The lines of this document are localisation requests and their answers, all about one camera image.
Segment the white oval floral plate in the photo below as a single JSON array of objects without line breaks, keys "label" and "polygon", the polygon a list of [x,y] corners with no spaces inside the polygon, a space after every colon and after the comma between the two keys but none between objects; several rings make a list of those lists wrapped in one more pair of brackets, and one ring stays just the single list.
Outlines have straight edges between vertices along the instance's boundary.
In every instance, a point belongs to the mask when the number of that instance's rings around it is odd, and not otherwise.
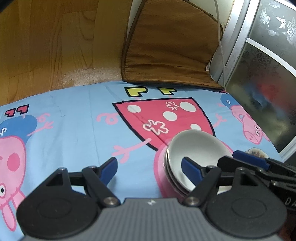
[{"label": "white oval floral plate", "polygon": [[198,130],[186,130],[175,135],[166,150],[166,166],[177,185],[190,192],[195,185],[182,172],[182,158],[189,157],[202,167],[216,166],[223,156],[232,157],[232,151],[215,136]]}]

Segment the floral scalloped saucer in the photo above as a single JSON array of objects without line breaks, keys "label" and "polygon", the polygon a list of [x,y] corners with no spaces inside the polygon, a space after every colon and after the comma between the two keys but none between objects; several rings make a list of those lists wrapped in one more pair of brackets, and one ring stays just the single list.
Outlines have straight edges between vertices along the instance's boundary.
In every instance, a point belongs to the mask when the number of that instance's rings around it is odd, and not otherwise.
[{"label": "floral scalloped saucer", "polygon": [[249,150],[246,150],[245,152],[259,158],[269,158],[269,156],[264,151],[258,148],[251,148]]}]

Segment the small white floral dish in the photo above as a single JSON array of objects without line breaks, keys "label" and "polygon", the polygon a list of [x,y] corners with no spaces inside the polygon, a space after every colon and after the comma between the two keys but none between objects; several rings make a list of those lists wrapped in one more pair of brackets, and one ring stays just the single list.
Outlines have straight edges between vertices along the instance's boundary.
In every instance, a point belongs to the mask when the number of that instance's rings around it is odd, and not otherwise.
[{"label": "small white floral dish", "polygon": [[165,169],[166,177],[168,178],[168,181],[172,185],[175,192],[177,192],[182,197],[187,196],[190,192],[186,190],[184,187],[182,187],[182,185],[177,181],[177,179],[174,177],[171,171],[171,168],[168,162],[168,148],[166,148],[165,154],[164,154],[164,169]]}]

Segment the blue Peppa Pig tablecloth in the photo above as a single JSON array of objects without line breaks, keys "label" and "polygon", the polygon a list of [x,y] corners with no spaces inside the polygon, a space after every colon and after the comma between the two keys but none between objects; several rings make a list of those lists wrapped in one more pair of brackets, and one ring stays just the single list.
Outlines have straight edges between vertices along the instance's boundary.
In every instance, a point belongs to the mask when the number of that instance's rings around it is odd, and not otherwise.
[{"label": "blue Peppa Pig tablecloth", "polygon": [[262,128],[222,92],[109,82],[40,94],[1,106],[1,240],[19,240],[16,207],[59,167],[79,172],[111,157],[109,188],[130,197],[178,197],[164,171],[167,144],[202,130],[229,151],[280,155]]}]

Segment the frosted glass sliding door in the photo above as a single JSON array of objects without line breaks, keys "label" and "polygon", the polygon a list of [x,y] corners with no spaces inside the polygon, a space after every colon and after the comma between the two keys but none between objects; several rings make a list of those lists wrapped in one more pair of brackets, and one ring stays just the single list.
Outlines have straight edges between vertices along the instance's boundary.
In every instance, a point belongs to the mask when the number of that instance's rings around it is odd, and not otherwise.
[{"label": "frosted glass sliding door", "polygon": [[234,1],[211,77],[245,108],[281,158],[295,154],[295,4]]}]

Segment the brown seat cushion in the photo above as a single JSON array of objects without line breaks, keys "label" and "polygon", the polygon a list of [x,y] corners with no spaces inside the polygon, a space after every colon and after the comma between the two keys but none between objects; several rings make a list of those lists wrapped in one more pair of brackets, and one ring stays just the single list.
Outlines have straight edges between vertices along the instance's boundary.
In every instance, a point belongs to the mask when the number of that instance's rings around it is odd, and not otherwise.
[{"label": "brown seat cushion", "polygon": [[189,1],[142,1],[122,52],[122,79],[222,89],[206,69],[222,31]]}]

